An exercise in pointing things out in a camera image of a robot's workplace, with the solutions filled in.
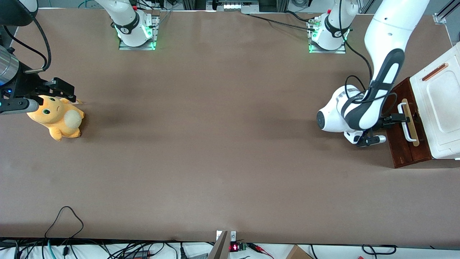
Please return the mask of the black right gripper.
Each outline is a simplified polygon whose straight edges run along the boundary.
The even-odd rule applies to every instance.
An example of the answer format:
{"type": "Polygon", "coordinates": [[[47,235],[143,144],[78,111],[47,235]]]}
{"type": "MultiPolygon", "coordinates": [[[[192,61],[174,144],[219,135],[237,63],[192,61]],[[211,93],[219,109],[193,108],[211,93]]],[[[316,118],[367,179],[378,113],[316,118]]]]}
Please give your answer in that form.
{"type": "Polygon", "coordinates": [[[43,103],[77,103],[74,95],[75,87],[63,79],[54,77],[52,79],[52,93],[47,82],[40,78],[38,74],[26,74],[28,70],[26,64],[20,63],[16,75],[7,82],[7,98],[29,98],[39,96],[43,103]]]}

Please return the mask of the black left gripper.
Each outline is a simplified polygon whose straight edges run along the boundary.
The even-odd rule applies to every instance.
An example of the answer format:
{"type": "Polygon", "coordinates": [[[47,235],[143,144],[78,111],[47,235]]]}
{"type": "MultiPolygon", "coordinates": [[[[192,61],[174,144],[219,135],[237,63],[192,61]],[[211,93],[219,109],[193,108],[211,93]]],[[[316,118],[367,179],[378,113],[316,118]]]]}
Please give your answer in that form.
{"type": "Polygon", "coordinates": [[[385,116],[381,116],[375,124],[375,130],[386,130],[391,128],[396,123],[409,123],[410,117],[407,117],[404,113],[391,113],[385,116]]]}

